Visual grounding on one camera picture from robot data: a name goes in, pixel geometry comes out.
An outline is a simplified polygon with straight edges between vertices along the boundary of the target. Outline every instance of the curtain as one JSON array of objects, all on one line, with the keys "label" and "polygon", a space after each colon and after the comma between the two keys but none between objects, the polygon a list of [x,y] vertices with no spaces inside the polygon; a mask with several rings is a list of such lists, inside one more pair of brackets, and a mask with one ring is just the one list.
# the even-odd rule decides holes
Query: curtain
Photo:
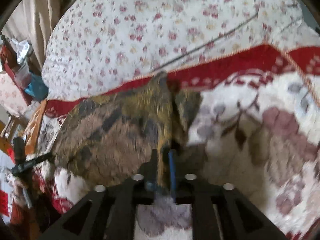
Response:
[{"label": "curtain", "polygon": [[47,43],[59,19],[60,0],[22,0],[2,32],[17,41],[28,40],[34,49],[31,62],[41,70]]}]

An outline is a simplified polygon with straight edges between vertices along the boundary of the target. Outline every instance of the silver screw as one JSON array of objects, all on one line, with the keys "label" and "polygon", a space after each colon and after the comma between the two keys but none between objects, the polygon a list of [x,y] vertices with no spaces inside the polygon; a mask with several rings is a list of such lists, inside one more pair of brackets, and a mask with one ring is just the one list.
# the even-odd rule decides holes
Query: silver screw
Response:
[{"label": "silver screw", "polygon": [[235,188],[235,186],[233,186],[233,184],[231,184],[231,183],[226,183],[223,185],[223,188],[225,190],[233,190]]},{"label": "silver screw", "polygon": [[189,174],[184,175],[184,178],[185,178],[186,180],[194,180],[194,179],[197,178],[197,175],[196,175],[196,174],[193,174],[193,173],[189,173]]},{"label": "silver screw", "polygon": [[97,185],[94,187],[94,191],[96,192],[104,192],[106,190],[106,187],[103,185]]},{"label": "silver screw", "polygon": [[139,180],[143,180],[143,175],[141,174],[135,174],[132,176],[132,179],[135,180],[135,181],[139,181]]}]

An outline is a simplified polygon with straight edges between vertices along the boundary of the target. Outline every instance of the blue strip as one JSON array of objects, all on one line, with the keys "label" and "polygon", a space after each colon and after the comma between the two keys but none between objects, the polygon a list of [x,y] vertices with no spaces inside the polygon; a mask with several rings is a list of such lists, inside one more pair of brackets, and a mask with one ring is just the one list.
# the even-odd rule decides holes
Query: blue strip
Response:
[{"label": "blue strip", "polygon": [[174,165],[173,154],[175,150],[169,151],[169,169],[170,169],[170,193],[174,201],[176,200],[176,167]]}]

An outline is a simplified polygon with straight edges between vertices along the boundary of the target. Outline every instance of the camouflage fabric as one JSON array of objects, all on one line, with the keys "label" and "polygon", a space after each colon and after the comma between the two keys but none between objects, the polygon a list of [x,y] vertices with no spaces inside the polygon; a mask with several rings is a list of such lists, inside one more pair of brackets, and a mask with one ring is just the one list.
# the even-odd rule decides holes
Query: camouflage fabric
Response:
[{"label": "camouflage fabric", "polygon": [[93,184],[120,184],[158,151],[158,184],[165,186],[163,155],[187,142],[188,127],[198,112],[197,92],[173,93],[166,73],[141,88],[95,96],[67,116],[52,152],[56,165]]}]

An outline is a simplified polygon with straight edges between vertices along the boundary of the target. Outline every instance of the pink floral fabric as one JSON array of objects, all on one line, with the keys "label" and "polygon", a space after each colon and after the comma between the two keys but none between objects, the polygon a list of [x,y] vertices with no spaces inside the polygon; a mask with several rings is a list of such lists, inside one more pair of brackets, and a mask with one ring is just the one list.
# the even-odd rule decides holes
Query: pink floral fabric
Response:
[{"label": "pink floral fabric", "polygon": [[97,95],[163,67],[273,41],[301,18],[296,0],[78,0],[52,33],[42,77],[48,98]]},{"label": "pink floral fabric", "polygon": [[28,109],[20,90],[6,72],[0,74],[0,105],[16,117]]}]

